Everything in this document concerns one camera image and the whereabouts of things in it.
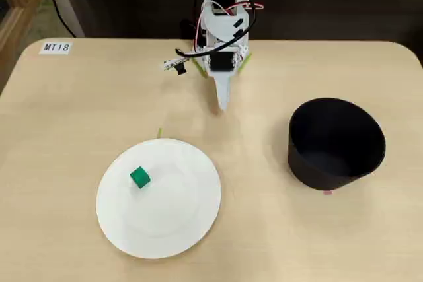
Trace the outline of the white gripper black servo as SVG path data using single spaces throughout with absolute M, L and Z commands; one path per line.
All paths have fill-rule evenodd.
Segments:
M 217 101 L 221 110 L 226 110 L 230 99 L 231 77 L 244 60 L 244 47 L 229 46 L 206 57 L 206 73 L 213 77 Z

